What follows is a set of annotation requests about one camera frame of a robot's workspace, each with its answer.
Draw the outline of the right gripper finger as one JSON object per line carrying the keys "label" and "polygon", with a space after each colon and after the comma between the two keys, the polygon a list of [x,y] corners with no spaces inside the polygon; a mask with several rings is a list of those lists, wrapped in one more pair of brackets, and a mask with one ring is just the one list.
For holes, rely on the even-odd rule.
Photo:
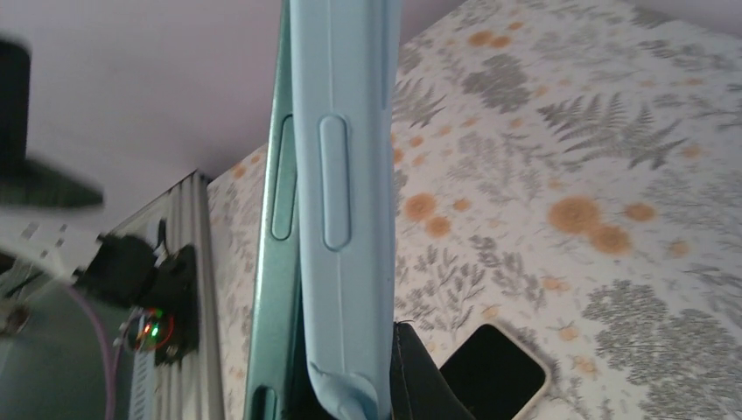
{"label": "right gripper finger", "polygon": [[466,420],[472,414],[453,394],[412,325],[394,323],[391,402],[395,420]]}

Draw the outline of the green phone black screen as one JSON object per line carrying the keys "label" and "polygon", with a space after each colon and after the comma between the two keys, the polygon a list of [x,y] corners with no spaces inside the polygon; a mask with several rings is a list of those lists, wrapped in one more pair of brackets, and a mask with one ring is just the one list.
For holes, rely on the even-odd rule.
{"label": "green phone black screen", "polygon": [[292,112],[290,4],[282,3],[255,264],[244,416],[295,419],[306,378]]}

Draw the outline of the light blue phone case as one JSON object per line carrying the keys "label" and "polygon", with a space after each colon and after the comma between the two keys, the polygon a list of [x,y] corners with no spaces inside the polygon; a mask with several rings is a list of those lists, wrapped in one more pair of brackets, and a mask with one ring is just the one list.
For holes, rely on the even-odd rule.
{"label": "light blue phone case", "polygon": [[290,49],[304,336],[319,403],[389,419],[398,1],[293,1]]}

